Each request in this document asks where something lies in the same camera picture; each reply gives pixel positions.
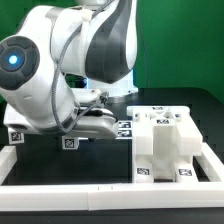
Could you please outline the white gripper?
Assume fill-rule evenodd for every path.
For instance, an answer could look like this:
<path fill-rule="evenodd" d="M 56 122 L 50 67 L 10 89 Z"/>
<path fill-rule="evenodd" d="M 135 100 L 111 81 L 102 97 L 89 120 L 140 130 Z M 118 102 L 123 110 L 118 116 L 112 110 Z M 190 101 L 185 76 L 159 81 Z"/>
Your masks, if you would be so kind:
<path fill-rule="evenodd" d="M 118 118 L 108 109 L 92 109 L 80 118 L 68 133 L 71 137 L 114 139 L 118 135 Z"/>

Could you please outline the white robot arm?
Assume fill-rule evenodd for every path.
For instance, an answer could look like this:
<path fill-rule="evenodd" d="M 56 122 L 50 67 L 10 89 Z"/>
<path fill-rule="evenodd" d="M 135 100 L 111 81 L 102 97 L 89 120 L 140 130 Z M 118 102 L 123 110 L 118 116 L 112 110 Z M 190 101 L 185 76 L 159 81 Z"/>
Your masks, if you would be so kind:
<path fill-rule="evenodd" d="M 115 138 L 118 121 L 105 92 L 72 90 L 74 74 L 113 84 L 137 56 L 137 0 L 104 0 L 92 8 L 37 6 L 0 41 L 4 125 L 26 134 Z"/>

